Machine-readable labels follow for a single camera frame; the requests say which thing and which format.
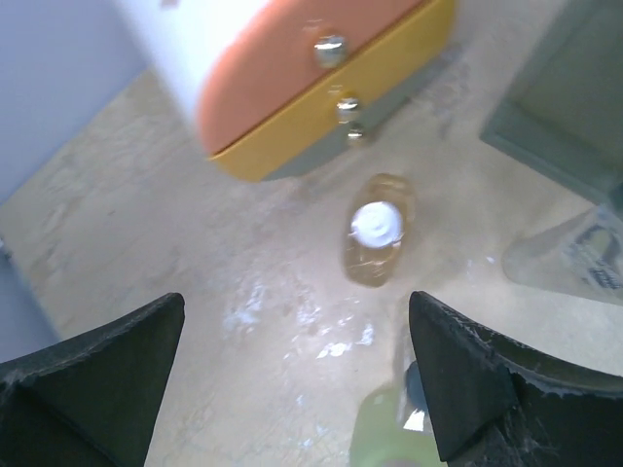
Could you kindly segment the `green canvas bag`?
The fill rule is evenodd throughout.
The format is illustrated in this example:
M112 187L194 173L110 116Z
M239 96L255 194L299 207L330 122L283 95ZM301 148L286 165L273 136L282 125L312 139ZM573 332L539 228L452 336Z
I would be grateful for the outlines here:
M622 4L567 1L481 132L483 142L600 204L622 181Z

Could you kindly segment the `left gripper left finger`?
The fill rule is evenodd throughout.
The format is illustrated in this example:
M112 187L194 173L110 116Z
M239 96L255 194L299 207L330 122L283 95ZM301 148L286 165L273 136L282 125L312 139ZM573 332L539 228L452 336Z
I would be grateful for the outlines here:
M181 337L181 294L1 365L4 466L142 466Z

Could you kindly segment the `clear square bottle black label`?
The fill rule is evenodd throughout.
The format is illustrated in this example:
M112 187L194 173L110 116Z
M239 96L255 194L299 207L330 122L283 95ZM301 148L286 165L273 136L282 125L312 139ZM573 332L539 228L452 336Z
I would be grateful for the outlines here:
M399 299L393 314L395 324L393 374L398 390L396 421L405 430L432 436L432 423L411 338L409 301L410 293L407 293Z

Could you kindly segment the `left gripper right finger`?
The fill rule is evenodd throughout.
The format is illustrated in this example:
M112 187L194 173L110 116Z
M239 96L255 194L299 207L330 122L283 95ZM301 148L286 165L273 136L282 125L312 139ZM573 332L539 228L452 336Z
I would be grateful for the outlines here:
M410 297L409 326L448 465L621 465L621 377L533 349L425 292Z

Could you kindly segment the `amber bottle white cap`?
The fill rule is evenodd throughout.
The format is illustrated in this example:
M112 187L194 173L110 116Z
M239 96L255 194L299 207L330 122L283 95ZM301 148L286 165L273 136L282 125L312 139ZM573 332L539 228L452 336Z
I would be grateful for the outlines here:
M348 279L371 288L387 283L407 241L415 200L413 184L403 176L378 173L362 184L345 224Z

